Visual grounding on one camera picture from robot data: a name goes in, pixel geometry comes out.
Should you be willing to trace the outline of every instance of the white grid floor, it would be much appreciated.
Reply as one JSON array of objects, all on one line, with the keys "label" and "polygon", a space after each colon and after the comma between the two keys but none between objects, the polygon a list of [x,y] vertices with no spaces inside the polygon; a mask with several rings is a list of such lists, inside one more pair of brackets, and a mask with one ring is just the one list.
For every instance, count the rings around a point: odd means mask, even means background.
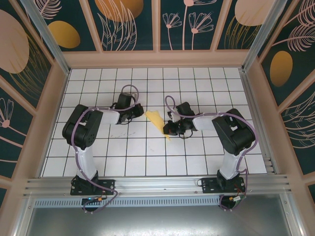
[{"label": "white grid floor", "polygon": [[[139,102],[145,111],[159,111],[164,120],[169,120],[164,97],[172,95],[176,105],[189,102],[195,113],[236,108],[253,124],[237,68],[73,69],[43,177],[76,174],[73,149],[62,137],[63,126],[75,106],[110,106],[127,84],[139,89]],[[99,175],[111,177],[214,175],[224,155],[215,131],[197,131],[189,139],[169,141],[144,115],[129,125],[101,125],[93,153]],[[259,146],[243,160],[240,169],[245,167],[249,174],[266,173]]]}]

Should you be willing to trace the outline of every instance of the wall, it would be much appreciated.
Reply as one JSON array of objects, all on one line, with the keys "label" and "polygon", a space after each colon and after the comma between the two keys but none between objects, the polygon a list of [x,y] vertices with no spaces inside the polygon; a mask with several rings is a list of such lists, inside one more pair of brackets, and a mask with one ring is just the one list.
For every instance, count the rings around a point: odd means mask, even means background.
[{"label": "wall", "polygon": [[293,0],[249,70],[280,173],[315,232],[315,1]]},{"label": "wall", "polygon": [[274,0],[43,2],[35,4],[69,65],[87,68],[240,66]]},{"label": "wall", "polygon": [[14,0],[0,2],[0,228],[16,219],[45,153],[65,74]]}]

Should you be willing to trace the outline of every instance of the metal vent grille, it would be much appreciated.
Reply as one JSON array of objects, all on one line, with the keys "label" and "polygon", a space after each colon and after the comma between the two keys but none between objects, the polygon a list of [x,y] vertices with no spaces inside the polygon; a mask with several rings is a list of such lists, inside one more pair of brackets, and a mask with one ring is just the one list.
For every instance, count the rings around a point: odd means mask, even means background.
[{"label": "metal vent grille", "polygon": [[[208,206],[219,205],[219,196],[198,197],[154,197],[154,198],[124,198],[119,197],[108,207],[175,207],[175,206]],[[35,208],[74,208],[82,207],[82,198],[76,199],[37,199]],[[92,203],[87,207],[101,207],[108,200]]]}]

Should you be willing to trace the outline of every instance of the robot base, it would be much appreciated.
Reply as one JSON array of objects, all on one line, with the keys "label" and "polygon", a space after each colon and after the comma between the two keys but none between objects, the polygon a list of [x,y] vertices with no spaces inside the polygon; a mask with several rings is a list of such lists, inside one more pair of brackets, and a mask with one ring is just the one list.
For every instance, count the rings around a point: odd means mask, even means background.
[{"label": "robot base", "polygon": [[[97,183],[100,186],[115,189],[115,180],[114,179],[98,179],[98,173],[92,179],[94,183]],[[79,176],[75,176],[71,181],[71,196],[91,196],[91,195],[114,195],[111,191],[105,191],[97,188],[96,186],[90,184],[87,180],[80,178]]]},{"label": "robot base", "polygon": [[213,178],[202,178],[201,187],[203,193],[237,193],[237,188],[239,188],[242,192],[245,192],[244,179],[239,177],[239,175],[233,179],[225,180],[223,185],[219,176]]}]

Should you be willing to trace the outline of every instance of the yellow cloth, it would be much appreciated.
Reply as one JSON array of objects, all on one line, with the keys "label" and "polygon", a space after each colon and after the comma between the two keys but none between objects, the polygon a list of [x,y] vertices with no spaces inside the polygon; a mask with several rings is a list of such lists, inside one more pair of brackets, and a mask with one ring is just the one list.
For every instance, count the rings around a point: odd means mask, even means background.
[{"label": "yellow cloth", "polygon": [[[156,126],[156,128],[158,128],[159,131],[161,131],[161,133],[163,134],[163,127],[165,125],[164,125],[164,121],[163,121],[162,117],[159,115],[158,111],[154,111],[154,112],[147,111],[145,113],[145,115]],[[170,138],[167,134],[164,134],[164,136],[168,140],[170,140]]]}]

